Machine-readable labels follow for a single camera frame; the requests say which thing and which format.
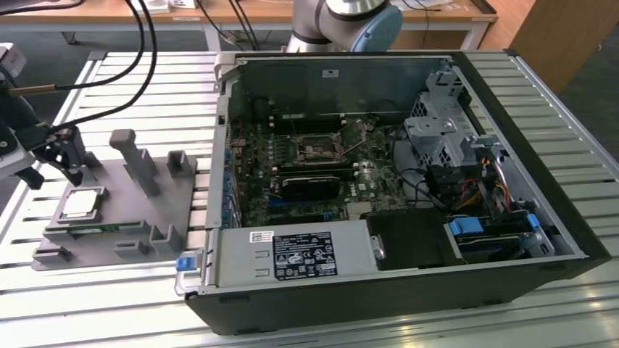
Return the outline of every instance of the slotted aluminum worktop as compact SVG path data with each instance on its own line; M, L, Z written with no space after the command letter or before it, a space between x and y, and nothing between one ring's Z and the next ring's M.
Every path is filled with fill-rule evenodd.
M89 61L78 82L119 73L135 53ZM21 184L0 218L0 347L612 347L619 339L619 177L613 160L521 58L469 52L509 114L552 169L614 259L576 279L548 284L510 304L301 328L218 336L175 294L175 263L38 273L33 253L66 187L45 166L43 189ZM134 128L151 156L199 155L189 248L203 243L217 92L215 54L161 53L154 84L137 105L81 125L89 150L121 158L111 131ZM57 123L123 104L150 58L117 83L74 91ZM490 123L481 118L492 131Z

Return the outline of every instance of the black power cable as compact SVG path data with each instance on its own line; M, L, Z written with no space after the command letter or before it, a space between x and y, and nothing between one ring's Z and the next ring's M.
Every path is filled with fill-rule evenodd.
M413 190L416 190L416 192L420 192L421 194L424 194L430 200L432 202L434 203L434 205L437 206L437 208L440 208L441 210L445 210L445 211L449 211L449 212L453 212L454 209L452 207L449 207L430 192L428 192L426 190L424 190L420 185L416 185L414 183L410 182L410 180L408 178L405 178L404 176L404 173L409 170L416 170L418 173L425 173L425 170L421 169L421 168L409 168L406 170L400 170L398 169L398 166L397 166L397 140L398 140L398 135L400 133L405 130L405 125L402 125L400 128L398 128L398 131L397 131L397 134L394 134L394 140L393 140L393 143L392 143L392 161L393 161L393 166L394 166L394 170L398 174L398 177L401 179L404 179L404 182L406 185L409 185L409 187L412 187Z
M71 8L71 7L78 7L85 2L86 2L86 0L79 1L75 4L71 4L71 5L59 5L59 6L55 6L54 9L67 9L67 8ZM145 46L146 46L146 44L145 44L145 26L143 26L143 21L141 19L138 10L134 7L133 1L126 0L126 3L127 3L129 8L133 11L135 21L138 22L139 40L141 40L141 42L139 42L139 51L138 51L138 54L135 56L135 59L134 59L134 62L131 63L131 65L119 74L117 74L111 78L107 78L107 79L97 81L97 82L82 83L82 84L78 84L78 85L51 85L50 86L51 88L49 90L46 90L46 92L71 91L73 89L103 86L103 85L107 85L109 83L113 83L113 82L121 80L123 77L126 77L131 73L131 71L134 71L134 69L137 68L137 66L138 66L138 64L139 64L139 62L141 62L141 60L143 58L143 54L145 54ZM37 8L39 8L39 7L21 8L21 10L22 10L22 12L26 12L27 9L33 9L34 11L38 11L39 9L37 9ZM18 88L18 89L29 90L30 87Z
M135 56L135 60L131 63L131 65L127 67L126 70L123 70L118 75L113 76L111 78L107 78L106 80L101 80L97 82L90 82L90 83L81 83L78 85L58 85L57 86L57 91L71 91L73 89L79 89L79 88L90 88L90 87L98 87L107 85L109 83L113 83L118 80L121 80L123 77L126 77L131 71L137 68L143 55L145 55L145 25L143 21L139 17L139 13L137 8L134 7L133 0L126 0L129 8L133 10L134 18L135 21L138 22L138 28L139 28L139 50L138 50L138 55Z
M233 6L233 10L234 10L234 13L237 14L237 18L239 19L239 23L242 24L242 27L243 27L243 31L245 31L245 34L246 36L249 37L249 40L250 40L250 43L251 43L251 49L254 49L255 51L258 50L258 46L255 45L255 42L253 40L253 37L250 35L250 31L247 29L247 27L245 26L245 21L242 19L242 15L239 13L239 10L237 8L237 6L234 5L235 4L235 0L229 0L229 3L231 4Z
M254 38L254 42L255 42L257 49L261 51L261 42L259 42L259 40L255 38L255 32L254 32L254 28L253 28L253 23L250 22L250 18L249 18L249 16L247 16L247 14L245 13L241 0L235 0L235 1L237 1L237 5L239 6L239 10L242 11L242 15L243 15L245 21L249 23L250 33L251 33L251 36L253 36L253 38Z
M213 27L215 28L217 32L221 34L222 38L226 38L226 34L223 33L222 29L219 29L219 27L217 26L215 22L214 22L214 19L211 18L209 12L206 11L206 8L205 8L205 5L203 5L203 0L198 0L198 5L201 6L201 10L203 11L203 14L205 14L205 17L207 18L207 20L210 21ZM239 45L237 42L234 42L234 45L242 50L245 51L245 48L242 47L242 45Z
M425 39L422 40L422 49L426 47L426 38L428 38L428 32L430 31L430 15L428 14L429 12L441 12L441 9L429 9L425 4L420 0L416 0L416 2L424 7L424 9L418 9L417 7L413 7L408 0L404 0L404 3L409 6L410 9L414 9L417 11L425 11L426 13L426 31L425 31Z
M45 5L45 6L21 7L18 9L9 9L6 11L2 11L0 16L14 15L17 13L35 12L35 11L51 11L54 9L73 9L74 7L82 6L85 2L87 2L87 0L79 0L73 4L65 4L65 5Z
M143 94L145 94L146 88L149 87L149 85L151 83L151 80L154 79L154 75L155 75L158 45L157 45L155 24L154 24L154 19L151 18L151 14L149 12L149 7L146 6L145 0L138 0L138 2L141 4L141 7L143 8L145 17L146 17L146 23L149 25L149 31L150 31L150 34L151 34L151 41L153 41L153 45L154 45L154 53L153 53L153 57L151 57L151 65L150 65L149 73L146 75L145 83L141 86L141 88L139 88L138 92L135 93L134 97L122 106L115 107L114 109L110 109L109 111L99 112L95 115L78 118L78 119L75 119L73 121L69 121L67 123L57 125L55 127L53 127L50 129L51 133L54 133L54 132L57 132L57 131L59 131L62 129L70 128L70 127L73 127L75 125L79 125L81 123L85 123L85 122L97 120L98 118L113 115L117 112L123 111L125 109L129 109L135 104L139 97L143 96Z

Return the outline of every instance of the circuit board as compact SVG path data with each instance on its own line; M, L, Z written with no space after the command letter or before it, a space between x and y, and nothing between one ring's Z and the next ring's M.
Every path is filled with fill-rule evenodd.
M339 124L333 133L303 134L278 134L274 123L234 125L231 145L245 227L358 219L347 206L359 202L367 202L362 206L372 211L408 206L389 158L393 126L377 126L377 120L366 116L345 116ZM283 196L287 183L318 177L337 187L329 199L303 199L314 189L295 202Z

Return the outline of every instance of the power supply label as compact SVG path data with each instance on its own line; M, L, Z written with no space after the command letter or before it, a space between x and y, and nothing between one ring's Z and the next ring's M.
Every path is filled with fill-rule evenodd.
M338 276L331 232L274 236L273 250L278 281Z

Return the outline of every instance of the blue latch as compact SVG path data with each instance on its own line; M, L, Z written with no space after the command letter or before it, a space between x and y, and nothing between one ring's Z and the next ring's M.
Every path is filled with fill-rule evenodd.
M458 217L453 222L449 223L449 227L453 230L454 236L458 236L460 234L485 232L481 219L477 217Z
M538 220L538 216L536 214L529 214L526 216L526 219L530 221L534 230L537 230L542 226L541 221Z
M185 272L187 270L195 270L195 257L179 257L177 259L177 270Z

